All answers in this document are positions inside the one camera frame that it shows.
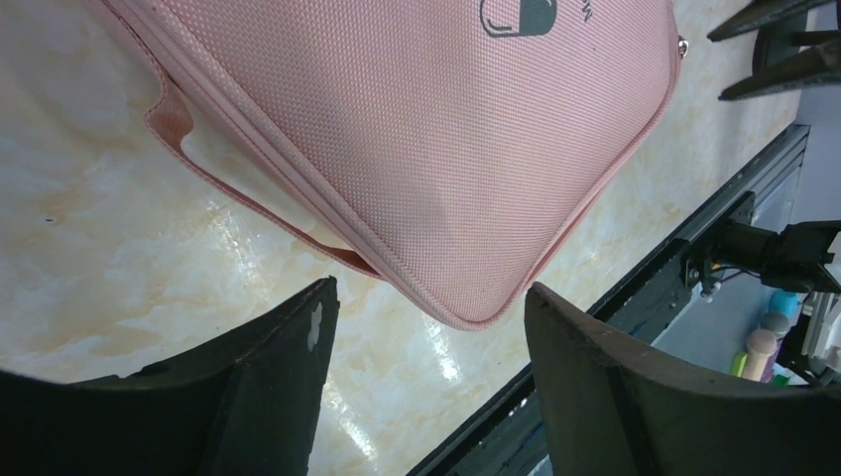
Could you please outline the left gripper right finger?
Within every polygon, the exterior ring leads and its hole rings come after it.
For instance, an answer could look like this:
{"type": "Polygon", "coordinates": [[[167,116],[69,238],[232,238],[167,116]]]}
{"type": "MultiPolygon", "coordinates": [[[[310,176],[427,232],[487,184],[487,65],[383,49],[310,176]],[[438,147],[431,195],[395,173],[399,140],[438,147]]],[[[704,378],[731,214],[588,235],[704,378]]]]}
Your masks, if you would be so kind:
{"type": "Polygon", "coordinates": [[[836,475],[838,387],[776,387],[703,368],[542,284],[525,330],[556,475],[836,475]]]}

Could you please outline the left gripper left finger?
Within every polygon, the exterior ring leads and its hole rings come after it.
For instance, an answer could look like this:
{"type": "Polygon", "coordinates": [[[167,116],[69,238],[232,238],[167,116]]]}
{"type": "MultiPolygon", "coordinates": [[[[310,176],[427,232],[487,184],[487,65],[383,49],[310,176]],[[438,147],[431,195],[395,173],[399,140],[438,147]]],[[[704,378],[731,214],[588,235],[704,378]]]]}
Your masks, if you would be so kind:
{"type": "Polygon", "coordinates": [[[320,279],[128,377],[1,375],[5,475],[303,475],[339,300],[320,279]]]}

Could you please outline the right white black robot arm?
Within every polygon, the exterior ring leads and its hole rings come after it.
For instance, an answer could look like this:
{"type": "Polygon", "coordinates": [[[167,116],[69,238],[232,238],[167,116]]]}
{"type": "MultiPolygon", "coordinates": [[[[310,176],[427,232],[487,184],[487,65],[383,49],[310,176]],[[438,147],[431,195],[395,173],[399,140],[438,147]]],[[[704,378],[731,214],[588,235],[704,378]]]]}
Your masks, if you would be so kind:
{"type": "MultiPolygon", "coordinates": [[[[722,101],[753,99],[840,82],[840,31],[797,24],[819,1],[753,1],[712,30],[713,43],[754,32],[750,76],[728,86],[722,101]]],[[[682,259],[682,278],[706,290],[719,273],[738,270],[765,286],[809,294],[840,291],[840,223],[813,221],[781,232],[728,218],[710,226],[682,259]]]]}

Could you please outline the pink medicine kit case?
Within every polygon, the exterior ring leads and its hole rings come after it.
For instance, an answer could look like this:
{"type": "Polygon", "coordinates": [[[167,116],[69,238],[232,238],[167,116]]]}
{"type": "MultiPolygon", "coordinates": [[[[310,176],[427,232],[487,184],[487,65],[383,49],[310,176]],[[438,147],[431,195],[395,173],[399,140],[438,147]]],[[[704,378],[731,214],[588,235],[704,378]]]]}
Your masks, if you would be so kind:
{"type": "Polygon", "coordinates": [[[186,168],[195,104],[342,241],[322,252],[461,330],[539,276],[660,121],[686,51],[668,1],[90,1],[156,77],[186,168]]]}

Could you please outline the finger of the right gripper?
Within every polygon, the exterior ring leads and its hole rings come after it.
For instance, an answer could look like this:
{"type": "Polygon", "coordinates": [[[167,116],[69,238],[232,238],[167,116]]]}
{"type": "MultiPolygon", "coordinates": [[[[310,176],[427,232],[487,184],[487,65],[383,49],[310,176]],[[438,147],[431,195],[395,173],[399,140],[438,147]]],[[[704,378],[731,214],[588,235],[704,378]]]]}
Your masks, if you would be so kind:
{"type": "Polygon", "coordinates": [[[831,0],[758,0],[752,1],[707,34],[711,42],[722,42],[763,26],[807,13],[831,0]]]}
{"type": "Polygon", "coordinates": [[[840,40],[810,47],[724,89],[721,101],[840,84],[840,40]]]}

